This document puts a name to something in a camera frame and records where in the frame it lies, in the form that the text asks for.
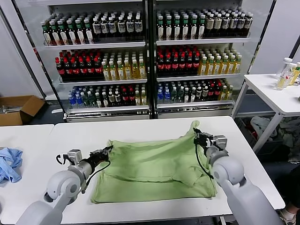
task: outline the blue cloth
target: blue cloth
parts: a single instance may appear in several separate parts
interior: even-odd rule
[[[0,150],[0,182],[7,179],[16,183],[22,178],[14,171],[14,168],[22,164],[22,153],[18,149],[4,148]]]

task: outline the white wall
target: white wall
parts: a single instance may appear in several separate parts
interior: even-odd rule
[[[43,98],[18,53],[1,16],[0,39],[0,96],[35,95]]]

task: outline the metal shelf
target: metal shelf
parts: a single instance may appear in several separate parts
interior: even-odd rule
[[[143,0],[29,0],[32,6],[55,6],[55,5],[71,5],[71,4],[89,4],[89,3],[109,3],[109,2],[141,2]]]
[[[170,40],[156,41],[156,45],[199,45],[199,44],[221,44],[221,43],[245,43],[251,40],[250,37],[240,38],[212,38],[212,39],[195,39],[195,40]]]
[[[197,107],[212,107],[233,105],[233,100],[226,101],[207,101],[207,102],[188,102],[188,103],[173,103],[173,104],[158,104],[157,109],[178,109],[178,108],[197,108]]]
[[[204,80],[204,79],[217,79],[217,78],[238,77],[238,76],[240,76],[240,74],[174,76],[174,77],[157,78],[157,81],[164,82],[164,81]]]
[[[90,85],[111,85],[111,84],[124,84],[124,83],[146,83],[147,79],[138,80],[121,80],[121,81],[86,81],[86,82],[59,82],[59,85],[70,86],[90,86]]]
[[[144,47],[145,41],[137,42],[119,42],[119,43],[102,43],[102,44],[87,44],[87,45],[57,45],[45,46],[48,50],[72,50],[72,49],[92,49],[92,48],[129,48],[129,47]]]

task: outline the black cable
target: black cable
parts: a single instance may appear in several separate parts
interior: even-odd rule
[[[88,179],[88,181],[86,182],[86,187],[89,185],[90,180],[93,178],[93,176],[94,176],[96,173],[98,173],[98,172],[100,172],[100,171],[106,169],[106,168],[111,164],[111,161],[109,161],[109,160],[106,160],[106,162],[108,162],[108,165],[106,165],[105,167],[101,168],[100,170],[94,172],[93,175],[91,175],[91,177],[90,177],[90,178]]]
[[[199,166],[203,169],[203,171],[206,173],[206,175],[209,176],[209,178],[214,179],[214,177],[212,175],[210,175],[205,169],[204,167],[201,165],[200,160],[199,160],[199,156],[198,156],[198,151],[197,151],[197,144],[195,144],[195,150],[196,150],[196,156],[197,156],[197,161]]]

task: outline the table leg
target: table leg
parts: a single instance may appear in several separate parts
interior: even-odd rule
[[[233,110],[231,112],[231,117],[233,119],[235,118],[236,114],[238,113],[238,110],[240,108],[240,105],[241,105],[241,103],[242,103],[242,101],[244,99],[244,96],[245,96],[247,90],[248,90],[248,85],[246,84],[246,81],[244,81],[242,89],[240,90],[240,94],[238,96],[238,99],[236,100],[234,108],[233,108]]]
[[[276,129],[277,125],[281,122],[282,118],[284,117],[283,114],[277,112],[265,131],[263,132],[262,136],[257,140],[255,146],[253,147],[253,151],[257,154],[258,151],[262,148],[262,146],[267,142],[268,138],[272,134],[272,132]]]

